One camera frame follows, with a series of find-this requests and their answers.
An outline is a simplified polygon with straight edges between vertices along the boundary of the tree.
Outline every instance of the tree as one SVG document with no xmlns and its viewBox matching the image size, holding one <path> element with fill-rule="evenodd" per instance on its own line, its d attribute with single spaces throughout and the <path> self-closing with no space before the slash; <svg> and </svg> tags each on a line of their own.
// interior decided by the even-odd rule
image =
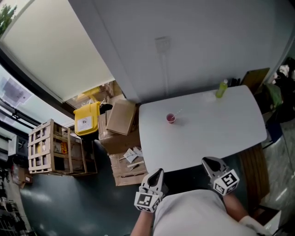
<svg viewBox="0 0 295 236">
<path fill-rule="evenodd" d="M 12 17 L 17 6 L 11 8 L 10 5 L 4 5 L 0 12 L 0 37 L 4 34 L 5 30 L 12 21 Z"/>
</svg>

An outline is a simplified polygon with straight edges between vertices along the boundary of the cup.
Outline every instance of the cup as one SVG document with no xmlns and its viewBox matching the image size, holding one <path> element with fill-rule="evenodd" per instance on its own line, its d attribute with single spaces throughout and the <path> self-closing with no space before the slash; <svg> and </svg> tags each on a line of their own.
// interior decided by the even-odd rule
<svg viewBox="0 0 295 236">
<path fill-rule="evenodd" d="M 170 124 L 173 124 L 174 121 L 175 121 L 175 115 L 173 115 L 172 113 L 169 113 L 169 114 L 166 116 L 166 120 L 167 120 Z"/>
</svg>

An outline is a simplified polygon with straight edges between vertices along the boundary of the clothing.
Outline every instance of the clothing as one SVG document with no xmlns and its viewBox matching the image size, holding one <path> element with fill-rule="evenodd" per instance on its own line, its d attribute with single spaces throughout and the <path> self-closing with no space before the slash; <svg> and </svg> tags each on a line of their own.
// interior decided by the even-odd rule
<svg viewBox="0 0 295 236">
<path fill-rule="evenodd" d="M 153 236 L 255 236 L 269 235 L 257 221 L 231 218 L 218 195 L 210 190 L 194 190 L 170 195 L 160 202 Z"/>
</svg>

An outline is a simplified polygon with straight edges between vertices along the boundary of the white table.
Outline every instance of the white table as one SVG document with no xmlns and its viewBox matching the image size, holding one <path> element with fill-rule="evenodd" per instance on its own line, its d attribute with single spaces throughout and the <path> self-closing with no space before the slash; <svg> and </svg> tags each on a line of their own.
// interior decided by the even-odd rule
<svg viewBox="0 0 295 236">
<path fill-rule="evenodd" d="M 201 164 L 206 156 L 223 158 L 266 139 L 259 107 L 246 86 L 147 103 L 139 109 L 139 132 L 147 171 L 165 172 Z M 177 113 L 174 124 L 168 113 Z"/>
</svg>

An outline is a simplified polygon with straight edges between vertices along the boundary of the green bottle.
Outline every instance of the green bottle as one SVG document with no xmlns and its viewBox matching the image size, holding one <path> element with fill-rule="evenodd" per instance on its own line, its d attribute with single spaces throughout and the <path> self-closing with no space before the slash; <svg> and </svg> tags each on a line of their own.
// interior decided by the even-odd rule
<svg viewBox="0 0 295 236">
<path fill-rule="evenodd" d="M 216 97 L 217 98 L 222 98 L 222 96 L 223 96 L 224 92 L 226 91 L 226 89 L 227 89 L 227 79 L 223 80 L 220 83 L 219 89 L 216 92 Z"/>
</svg>

